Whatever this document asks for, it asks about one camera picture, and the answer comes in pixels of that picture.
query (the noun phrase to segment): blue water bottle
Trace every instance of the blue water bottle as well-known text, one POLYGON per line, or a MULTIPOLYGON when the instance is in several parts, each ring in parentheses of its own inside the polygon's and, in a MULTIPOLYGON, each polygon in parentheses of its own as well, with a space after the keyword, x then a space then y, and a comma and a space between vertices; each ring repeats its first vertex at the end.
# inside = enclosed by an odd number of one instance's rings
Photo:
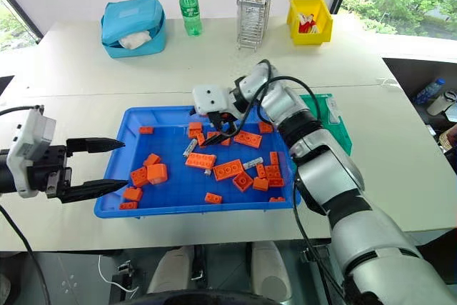
POLYGON ((422 91, 417 93, 413 101, 418 105, 425 104, 432 96, 439 92, 441 87, 443 87, 444 82, 443 79, 437 79, 435 82, 432 82, 422 91))

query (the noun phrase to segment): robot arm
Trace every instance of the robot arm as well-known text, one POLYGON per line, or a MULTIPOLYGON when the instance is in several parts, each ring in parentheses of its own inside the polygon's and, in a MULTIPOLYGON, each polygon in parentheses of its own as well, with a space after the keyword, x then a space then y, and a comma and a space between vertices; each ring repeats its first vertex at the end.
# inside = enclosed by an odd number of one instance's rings
POLYGON ((74 152, 96 153, 124 146, 114 139, 68 139, 66 145, 50 146, 56 121, 43 116, 43 107, 30 109, 17 126, 10 149, 0 150, 0 194, 17 191, 23 198, 39 191, 62 203, 92 199, 127 185, 124 180, 95 180, 71 186, 67 158, 74 152))
POLYGON ((345 277, 346 300, 354 304, 455 304, 439 275, 396 223, 363 195, 365 186, 357 166, 303 100, 282 81, 264 86, 277 75, 269 63, 260 63, 250 76, 236 81, 235 89, 197 86, 195 111, 207 115, 219 131, 228 124, 229 131, 219 136, 228 135, 236 128, 233 122, 249 110, 259 88, 267 87, 261 107, 297 165, 295 187, 312 211, 328 217, 333 250, 345 277))

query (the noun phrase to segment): lego brick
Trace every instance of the lego brick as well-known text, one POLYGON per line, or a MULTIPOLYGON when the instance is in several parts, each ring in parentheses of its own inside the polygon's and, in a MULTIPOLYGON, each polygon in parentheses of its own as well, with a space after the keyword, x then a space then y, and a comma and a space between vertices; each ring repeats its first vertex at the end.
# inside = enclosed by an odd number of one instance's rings
POLYGON ((266 178, 267 179, 280 179, 281 171, 279 166, 265 166, 266 178))
POLYGON ((157 185, 168 180, 165 164, 152 164, 148 166, 148 180, 151 184, 157 185))
POLYGON ((187 146, 186 150, 183 153, 184 157, 189 157, 189 154, 194 151, 195 147, 197 146, 197 139, 192 139, 191 143, 187 146))
POLYGON ((217 194, 207 193, 205 195, 205 201, 211 204, 220 204, 222 203, 222 196, 218 196, 217 194))
POLYGON ((140 134, 152 134, 154 133, 154 128, 152 126, 140 126, 140 129, 138 130, 140 134))
POLYGON ((138 168, 130 173, 131 181, 135 187, 142 187, 148 183, 146 167, 138 168))
POLYGON ((152 164, 157 164, 160 162, 160 156, 155 154, 150 154, 146 160, 143 162, 143 166, 150 166, 152 164))
POLYGON ((284 187, 284 179, 269 179, 269 187, 284 187))
MULTIPOLYGON (((206 133, 206 139, 210 139, 211 137, 217 135, 218 132, 217 131, 209 131, 208 133, 206 133)), ((223 146, 229 146, 230 145, 230 138, 226 139, 225 141, 222 141, 220 144, 222 144, 223 146)))
POLYGON ((189 123, 189 138, 190 139, 196 139, 197 134, 201 132, 202 125, 201 122, 196 121, 189 123))
POLYGON ((135 187, 128 187, 122 196, 128 200, 140 201, 143 196, 143 191, 141 189, 136 189, 135 187))
POLYGON ((186 160, 186 166, 211 169, 216 162, 216 155, 190 153, 186 160))
POLYGON ((262 164, 262 163, 263 163, 263 158, 258 157, 257 159, 250 160, 250 161, 247 161, 246 163, 244 163, 243 168, 244 168, 244 170, 247 170, 254 166, 257 166, 258 164, 262 164))
POLYGON ((119 210, 134 210, 138 208, 138 203, 136 201, 129 201, 126 203, 121 203, 119 205, 119 210))
POLYGON ((197 142, 199 143, 200 148, 204 148, 204 146, 201 146, 205 142, 205 136, 199 132, 197 133, 197 142))
POLYGON ((258 177, 255 177, 252 188, 258 189, 259 191, 268 191, 268 179, 260 179, 258 177))
POLYGON ((243 165, 241 164, 240 159, 237 159, 214 166, 213 170, 216 180, 220 181, 240 174, 243 171, 243 165))
POLYGON ((240 133, 233 138, 233 140, 236 143, 241 143, 258 149, 260 147, 260 143, 262 142, 262 136, 241 130, 240 133))
POLYGON ((258 123, 258 130, 260 131, 261 134, 269 134, 269 133, 273 132, 273 126, 260 121, 258 123))
POLYGON ((275 202, 278 202, 278 201, 286 201, 285 198, 283 198, 282 196, 279 196, 278 198, 275 198, 274 196, 272 196, 270 198, 270 200, 268 200, 270 203, 275 203, 275 202))
POLYGON ((263 166, 263 164, 257 164, 256 169, 257 169, 257 175, 260 179, 266 178, 265 167, 263 166))
POLYGON ((252 185, 252 178, 245 171, 243 171, 233 178, 233 184, 237 189, 245 192, 245 190, 252 185))
POLYGON ((270 151, 270 164, 279 165, 278 153, 276 151, 270 151))

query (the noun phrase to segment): white cable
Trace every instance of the white cable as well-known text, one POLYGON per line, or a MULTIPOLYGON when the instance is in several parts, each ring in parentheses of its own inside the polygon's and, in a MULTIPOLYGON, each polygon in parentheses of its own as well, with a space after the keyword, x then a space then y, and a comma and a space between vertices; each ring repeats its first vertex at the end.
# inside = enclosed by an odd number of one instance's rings
POLYGON ((119 285, 118 283, 116 282, 112 282, 112 281, 108 281, 105 279, 105 277, 103 276, 103 274, 101 273, 101 269, 100 269, 100 260, 101 260, 101 255, 99 255, 99 274, 101 276, 101 278, 103 279, 103 281, 105 281, 107 284, 111 284, 111 285, 115 285, 115 286, 118 286, 122 291, 124 292, 127 292, 127 293, 132 293, 132 295, 130 296, 130 299, 132 299, 136 293, 136 291, 138 291, 139 289, 139 286, 135 287, 134 289, 125 289, 124 287, 122 287, 121 285, 119 285))

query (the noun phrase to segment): green bottle label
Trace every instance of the green bottle label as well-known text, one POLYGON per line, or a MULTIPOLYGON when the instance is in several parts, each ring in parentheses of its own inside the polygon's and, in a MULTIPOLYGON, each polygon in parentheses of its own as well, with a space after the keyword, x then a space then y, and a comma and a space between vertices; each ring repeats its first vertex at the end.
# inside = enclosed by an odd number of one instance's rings
POLYGON ((200 14, 198 6, 192 7, 182 7, 181 6, 181 13, 184 17, 197 17, 200 14))

